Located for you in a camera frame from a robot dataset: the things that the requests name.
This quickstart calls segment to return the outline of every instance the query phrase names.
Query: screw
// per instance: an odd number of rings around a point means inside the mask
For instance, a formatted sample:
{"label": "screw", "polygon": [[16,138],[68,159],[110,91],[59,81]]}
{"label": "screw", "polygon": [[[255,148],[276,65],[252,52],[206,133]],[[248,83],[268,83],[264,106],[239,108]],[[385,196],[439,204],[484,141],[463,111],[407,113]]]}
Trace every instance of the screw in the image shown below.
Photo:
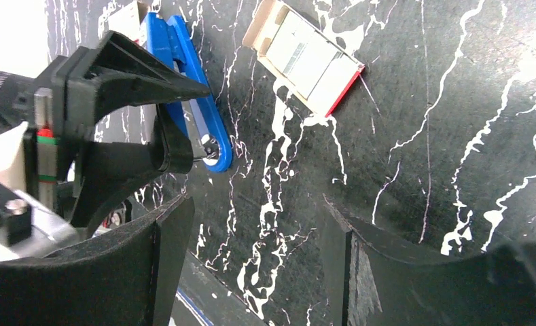
{"label": "screw", "polygon": [[28,211],[28,203],[23,199],[8,200],[5,207],[13,215],[21,215]]}

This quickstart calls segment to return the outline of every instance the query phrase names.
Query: small box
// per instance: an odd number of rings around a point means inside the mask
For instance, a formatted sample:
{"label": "small box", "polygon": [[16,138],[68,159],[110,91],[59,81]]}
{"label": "small box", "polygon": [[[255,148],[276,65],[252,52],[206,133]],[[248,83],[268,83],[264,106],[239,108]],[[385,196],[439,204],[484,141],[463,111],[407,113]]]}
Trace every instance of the small box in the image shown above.
{"label": "small box", "polygon": [[263,0],[242,41],[312,112],[329,116],[364,65],[279,0]]}

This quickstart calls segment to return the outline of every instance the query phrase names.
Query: white vein pattern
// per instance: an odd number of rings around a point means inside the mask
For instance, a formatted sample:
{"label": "white vein pattern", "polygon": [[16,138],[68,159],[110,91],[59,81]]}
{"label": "white vein pattern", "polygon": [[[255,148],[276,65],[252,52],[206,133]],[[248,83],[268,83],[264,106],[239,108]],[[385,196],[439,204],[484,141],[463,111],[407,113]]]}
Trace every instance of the white vein pattern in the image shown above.
{"label": "white vein pattern", "polygon": [[[428,191],[427,193],[425,194],[426,195],[426,204],[425,204],[425,209],[424,209],[424,214],[423,214],[423,219],[422,219],[422,231],[421,231],[421,235],[420,235],[420,238],[419,238],[419,241],[418,243],[422,243],[422,241],[424,241],[424,237],[425,237],[425,232],[426,232],[426,229],[427,229],[427,224],[428,224],[428,210],[429,210],[429,204],[430,204],[430,197],[431,197],[431,159],[430,159],[430,148],[429,148],[429,144],[430,144],[430,138],[429,138],[429,114],[432,110],[434,110],[438,104],[440,103],[441,99],[442,99],[442,96],[444,95],[444,86],[445,86],[445,83],[446,83],[446,78],[448,77],[448,75],[452,72],[452,70],[456,67],[457,63],[458,63],[458,59],[462,58],[463,57],[463,53],[461,51],[462,49],[462,46],[468,36],[468,32],[467,32],[467,29],[466,29],[466,23],[467,21],[470,19],[470,18],[473,18],[474,16],[478,15],[481,11],[482,11],[482,7],[484,5],[484,2],[485,0],[479,0],[478,1],[478,5],[476,6],[476,8],[472,9],[472,10],[469,10],[467,12],[465,12],[461,18],[460,18],[460,21],[459,21],[459,24],[461,26],[461,30],[462,30],[462,33],[460,34],[460,37],[459,37],[459,42],[458,42],[458,46],[456,48],[456,50],[454,51],[454,58],[450,64],[450,66],[446,69],[446,71],[444,72],[444,74],[441,76],[440,78],[440,88],[439,88],[439,92],[438,92],[438,95],[437,95],[437,98],[435,100],[435,102],[431,105],[428,105],[427,106],[427,110],[424,112],[424,118],[423,118],[423,121],[420,125],[420,128],[407,140],[405,141],[402,141],[400,142],[400,140],[396,141],[396,144],[390,148],[390,151],[389,151],[389,157],[388,157],[388,162],[390,162],[391,160],[391,155],[392,155],[392,151],[398,149],[398,148],[401,148],[401,147],[404,147],[406,146],[407,144],[413,142],[417,136],[419,136],[424,130],[426,131],[426,152],[427,152],[427,169],[428,169]],[[429,75],[428,75],[428,49],[427,49],[427,41],[426,41],[426,30],[425,30],[425,15],[424,15],[424,12],[425,12],[425,1],[424,0],[421,0],[421,28],[422,28],[422,36],[423,36],[423,45],[424,45],[424,55],[425,55],[425,64],[426,64],[426,101],[429,101]],[[374,210],[373,210],[373,213],[372,213],[372,216],[375,217],[376,216],[376,209],[377,209],[377,203],[378,203],[378,199],[381,195],[381,193],[383,193],[385,191],[385,187],[386,185],[380,189],[380,191],[378,192],[378,195],[376,197],[376,205],[374,205]]]}
{"label": "white vein pattern", "polygon": [[[253,165],[253,160],[249,157],[249,153],[247,150],[247,146],[245,142],[240,138],[239,134],[239,124],[240,124],[240,118],[242,116],[242,113],[244,110],[250,110],[253,106],[253,100],[254,100],[254,94],[255,94],[255,66],[256,62],[250,62],[249,67],[251,68],[251,86],[250,86],[250,99],[247,101],[246,105],[244,105],[241,108],[232,107],[231,104],[231,92],[230,92],[230,84],[232,82],[231,76],[232,73],[235,72],[234,67],[236,65],[236,62],[238,60],[238,52],[241,49],[240,41],[236,39],[235,36],[235,26],[237,26],[238,17],[242,8],[243,2],[239,1],[238,6],[236,7],[236,16],[234,18],[234,22],[229,26],[232,29],[232,41],[234,45],[234,58],[231,60],[230,64],[228,65],[228,59],[226,58],[224,60],[224,82],[222,84],[221,90],[219,94],[217,95],[217,98],[219,98],[222,94],[225,93],[228,103],[228,109],[230,112],[230,119],[231,123],[234,126],[234,134],[230,136],[232,146],[234,148],[234,152],[236,156],[238,157],[239,165],[236,166],[235,173],[230,176],[230,192],[229,192],[229,199],[230,199],[230,209],[228,211],[228,216],[226,218],[226,240],[222,242],[218,248],[217,254],[215,257],[208,259],[205,261],[205,265],[207,268],[210,268],[212,270],[218,270],[216,268],[217,261],[219,260],[221,263],[221,270],[226,271],[230,257],[230,250],[229,250],[229,244],[230,240],[234,236],[234,232],[236,230],[236,224],[237,224],[237,214],[236,214],[236,207],[234,205],[234,178],[246,178],[251,170],[251,167]],[[187,11],[189,16],[186,16],[186,10],[180,6],[180,12],[184,15],[184,18],[186,20],[192,19],[195,20],[195,23],[193,24],[193,27],[198,26],[200,22],[203,22],[203,19],[200,17],[191,17],[191,14],[193,12]],[[202,44],[200,44],[199,48],[199,55],[201,57],[201,49]],[[276,92],[278,90],[279,84],[276,83],[274,86],[274,91]],[[289,161],[295,157],[296,153],[292,155],[292,157],[287,157],[287,148],[292,145],[292,141],[287,136],[286,132],[284,131],[285,128],[285,122],[289,121],[293,117],[293,113],[290,108],[286,106],[286,104],[280,100],[276,100],[276,109],[275,109],[275,115],[272,123],[272,131],[274,132],[275,138],[270,142],[270,144],[266,148],[266,161],[264,162],[264,176],[262,178],[262,184],[264,185],[264,189],[266,190],[266,197],[268,199],[268,202],[262,205],[262,211],[260,213],[260,227],[261,230],[258,234],[259,238],[258,240],[253,244],[252,246],[252,256],[249,258],[246,262],[243,263],[243,266],[240,270],[240,274],[238,276],[238,286],[240,287],[240,290],[243,292],[243,297],[249,304],[249,307],[254,313],[256,313],[261,319],[264,319],[262,306],[269,300],[270,295],[273,293],[276,287],[276,278],[278,275],[279,269],[283,266],[283,260],[291,254],[295,248],[292,248],[288,245],[289,242],[294,240],[302,240],[300,241],[300,245],[308,240],[309,235],[313,230],[310,230],[307,235],[302,235],[302,227],[299,225],[298,231],[295,234],[291,235],[284,235],[281,232],[278,232],[277,227],[277,216],[279,213],[283,212],[283,207],[281,204],[281,186],[283,182],[286,182],[289,180],[290,177],[293,177],[295,175],[294,171],[291,169],[288,169]],[[335,136],[335,130],[337,128],[337,123],[335,119],[319,119],[316,117],[308,117],[302,122],[302,135],[297,140],[297,142],[294,144],[295,148],[298,147],[298,143],[301,141],[303,136],[303,127],[305,126],[314,126],[316,124],[325,125],[328,126],[328,121],[331,121],[331,125],[333,126],[332,136],[334,137],[334,142],[338,146],[338,153],[341,155],[341,145],[339,144],[339,141],[337,140],[337,137]],[[282,160],[276,165],[276,166],[270,166],[268,164],[268,159],[270,155],[272,154],[274,148],[274,144],[277,143],[279,139],[284,139],[282,147],[278,150],[280,153],[282,153],[283,157]],[[342,177],[340,178],[333,178],[332,182],[346,182],[346,174],[343,172],[343,160],[342,160]],[[272,197],[272,190],[275,189],[277,191],[277,195],[275,198]],[[266,213],[273,213],[273,218],[267,218]],[[278,264],[275,266],[272,266],[271,268],[271,286],[269,287],[258,287],[256,286],[259,282],[260,277],[260,264],[262,262],[262,254],[261,254],[261,248],[264,247],[264,241],[271,236],[275,235],[276,239],[276,247],[277,249],[273,252],[271,252],[272,255],[276,257],[276,260],[278,261]],[[256,272],[251,276],[251,284],[245,284],[245,276],[247,273],[247,267],[248,266],[255,266]],[[253,295],[253,292],[263,293],[262,297],[255,297]]]}
{"label": "white vein pattern", "polygon": [[[355,1],[352,2],[351,6],[354,6],[355,4],[359,2],[364,1]],[[378,21],[374,11],[372,10],[369,15],[369,21],[362,22],[359,27],[354,29],[353,31],[347,31],[347,32],[341,32],[341,33],[335,33],[332,31],[332,22],[336,18],[330,18],[329,13],[322,11],[318,8],[318,4],[314,2],[314,8],[316,10],[316,13],[320,17],[320,19],[324,19],[326,22],[326,27],[323,29],[323,32],[330,37],[331,39],[335,39],[335,37],[341,37],[345,40],[346,43],[346,51],[353,53],[356,50],[358,50],[361,47],[361,43],[364,39],[364,37],[369,33],[370,29],[377,24],[380,29],[385,28],[385,24],[389,21],[389,15],[391,14],[391,10],[395,7],[397,4],[397,1],[395,1],[393,4],[391,4],[391,9],[386,17],[385,22]],[[230,106],[229,101],[229,91],[230,91],[230,74],[232,72],[233,66],[237,59],[237,53],[240,50],[240,46],[236,45],[237,43],[234,40],[234,48],[235,48],[235,56],[234,60],[232,61],[232,64],[229,67],[226,67],[224,65],[226,72],[226,79],[225,84],[228,87],[228,106]],[[252,84],[254,84],[253,75],[251,78]],[[372,102],[375,104],[375,100],[372,97],[372,93],[370,92],[370,89],[368,86],[364,83],[366,89],[368,90],[368,94],[370,95],[370,98],[372,99]],[[302,140],[304,136],[304,129],[305,127],[310,126],[332,126],[332,138],[334,140],[334,143],[336,144],[336,147],[338,149],[338,159],[340,161],[340,171],[341,171],[341,178],[332,177],[332,183],[340,182],[342,184],[347,183],[347,174],[344,171],[344,159],[342,155],[342,148],[341,144],[338,140],[338,137],[336,136],[336,129],[338,127],[338,123],[336,119],[333,116],[330,116],[329,118],[322,118],[317,117],[315,115],[310,115],[307,118],[303,119],[300,123],[300,137],[294,144],[295,151],[292,153],[291,157],[287,157],[288,155],[288,148],[290,145],[292,145],[292,140],[288,136],[288,134],[285,132],[285,125],[288,121],[290,121],[294,117],[293,111],[282,101],[278,98],[276,95],[277,91],[280,87],[282,87],[283,84],[281,81],[276,80],[273,86],[274,95],[276,98],[276,105],[274,108],[274,118],[272,121],[272,131],[274,133],[274,139],[269,142],[268,146],[266,147],[266,161],[264,162],[264,176],[262,177],[262,183],[264,185],[264,189],[266,190],[266,197],[267,202],[262,205],[261,211],[260,211],[260,232],[258,234],[258,240],[252,245],[251,252],[252,256],[243,263],[242,268],[240,269],[240,273],[237,278],[238,286],[240,287],[240,290],[243,292],[243,297],[247,301],[250,309],[258,315],[259,318],[264,319],[264,313],[262,310],[262,306],[270,299],[270,296],[275,291],[276,287],[276,281],[277,276],[280,268],[283,266],[283,259],[286,257],[286,255],[289,255],[292,251],[288,253],[289,247],[287,242],[290,240],[294,240],[298,237],[301,237],[300,230],[296,234],[293,234],[291,236],[286,236],[280,232],[278,232],[278,216],[284,212],[284,207],[281,203],[281,196],[282,196],[282,184],[289,180],[289,178],[294,177],[295,174],[293,170],[289,169],[289,161],[293,159],[297,155],[297,148],[298,144]],[[232,138],[232,143],[234,144],[234,148],[236,149],[236,153],[238,153],[238,149],[243,148],[245,152],[247,152],[245,145],[241,145],[242,141],[239,139],[238,135],[238,123],[239,123],[239,116],[241,112],[237,112],[235,116],[237,118],[234,119],[234,110],[230,107],[230,115],[232,116],[232,123],[236,126],[236,134],[235,137]],[[283,140],[282,145],[280,148],[275,149],[274,145],[276,145],[280,140]],[[281,154],[282,158],[280,162],[276,163],[274,166],[271,166],[268,164],[268,159],[274,153],[274,151],[277,151]],[[231,214],[231,212],[235,212],[235,209],[233,208],[233,198],[230,197],[230,204],[232,205],[232,209],[230,210],[230,214],[228,215],[228,221],[232,221],[232,227],[234,227],[234,222],[236,221],[235,213]],[[255,286],[259,282],[260,277],[260,265],[262,263],[262,250],[261,248],[265,245],[264,241],[268,238],[269,235],[272,235],[273,233],[276,233],[276,247],[277,249],[275,251],[272,251],[271,254],[274,255],[277,258],[277,261],[279,262],[277,265],[272,266],[270,271],[267,273],[270,280],[267,280],[266,282],[262,282],[262,284],[270,284],[268,287],[257,287]],[[216,259],[218,259],[221,256],[221,252],[226,250],[227,253],[229,253],[228,248],[228,241],[230,239],[230,232],[228,232],[228,239],[225,241],[218,251],[218,255],[212,260],[214,262]],[[248,273],[248,267],[252,267],[255,270],[255,273],[251,275],[251,282],[246,282],[246,275]],[[258,297],[254,295],[254,293],[261,293],[262,296]],[[309,312],[311,311],[312,307],[310,306],[308,308],[308,319],[307,319],[307,325],[310,325],[310,319],[309,319]]]}
{"label": "white vein pattern", "polygon": [[[491,119],[487,120],[483,126],[482,129],[480,129],[474,138],[466,144],[465,151],[463,157],[460,159],[459,166],[456,168],[454,172],[454,176],[452,177],[452,185],[455,190],[456,194],[456,202],[455,206],[457,207],[457,224],[453,231],[447,233],[444,236],[444,239],[442,241],[442,248],[440,250],[442,255],[449,255],[452,246],[451,242],[455,241],[456,244],[459,246],[459,251],[461,251],[461,245],[462,241],[461,239],[465,240],[471,240],[471,232],[469,231],[469,222],[471,218],[473,217],[473,211],[470,210],[467,219],[464,221],[460,218],[461,210],[462,209],[469,209],[468,205],[463,203],[461,201],[461,188],[457,184],[459,174],[461,172],[461,169],[466,162],[466,160],[469,158],[470,155],[472,155],[474,152],[479,153],[480,150],[476,147],[476,145],[484,146],[484,138],[486,135],[490,134],[492,130],[493,124],[501,117],[502,113],[506,110],[508,105],[508,94],[510,93],[510,90],[512,89],[512,86],[515,82],[518,82],[520,84],[527,84],[531,81],[536,80],[536,30],[533,32],[532,36],[532,42],[530,42],[529,46],[527,47],[527,51],[525,51],[522,56],[520,57],[520,60],[518,61],[518,72],[511,76],[508,81],[506,82],[502,94],[501,94],[501,106],[498,108],[496,115],[494,115]],[[533,95],[535,97],[535,104],[526,111],[522,111],[516,114],[522,115],[525,113],[530,113],[532,111],[536,111],[536,92]],[[536,151],[536,137],[534,137],[532,142],[535,151]],[[482,245],[481,250],[485,251],[487,250],[488,245],[490,244],[492,240],[492,236],[498,225],[503,220],[503,213],[507,209],[506,205],[504,205],[504,202],[518,193],[520,190],[524,189],[529,184],[529,179],[536,178],[536,173],[533,173],[530,175],[530,177],[524,178],[523,182],[520,185],[515,186],[513,189],[511,189],[506,195],[502,196],[501,198],[498,198],[496,200],[496,205],[500,208],[499,210],[491,210],[486,211],[483,214],[483,218],[487,220],[490,223],[490,232],[488,240]]]}

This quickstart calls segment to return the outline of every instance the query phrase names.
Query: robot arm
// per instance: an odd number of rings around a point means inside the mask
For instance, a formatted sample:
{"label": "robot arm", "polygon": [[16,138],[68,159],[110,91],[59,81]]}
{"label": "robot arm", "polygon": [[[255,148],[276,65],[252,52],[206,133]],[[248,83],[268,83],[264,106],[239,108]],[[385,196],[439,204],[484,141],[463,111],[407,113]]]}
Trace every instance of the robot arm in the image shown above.
{"label": "robot arm", "polygon": [[[120,107],[208,93],[116,32],[35,79],[0,71],[0,325],[168,324],[193,201],[92,235],[141,186],[189,172],[192,144],[159,105],[147,144],[92,135]],[[72,163],[65,209],[58,186]]]}

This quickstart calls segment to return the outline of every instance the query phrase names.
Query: blue line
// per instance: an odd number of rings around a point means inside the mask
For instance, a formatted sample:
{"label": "blue line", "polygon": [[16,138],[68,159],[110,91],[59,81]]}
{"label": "blue line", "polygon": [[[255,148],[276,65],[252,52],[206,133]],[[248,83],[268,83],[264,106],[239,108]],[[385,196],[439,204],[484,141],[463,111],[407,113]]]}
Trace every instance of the blue line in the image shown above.
{"label": "blue line", "polygon": [[177,294],[180,295],[182,299],[184,299],[187,302],[187,304],[189,304],[190,307],[192,307],[192,309],[194,309],[194,311],[204,321],[204,323],[206,323],[207,326],[213,326],[213,323],[208,319],[208,317],[206,317],[204,312],[201,309],[199,309],[196,306],[196,304],[192,301],[192,299],[190,299],[180,288],[177,288]]}

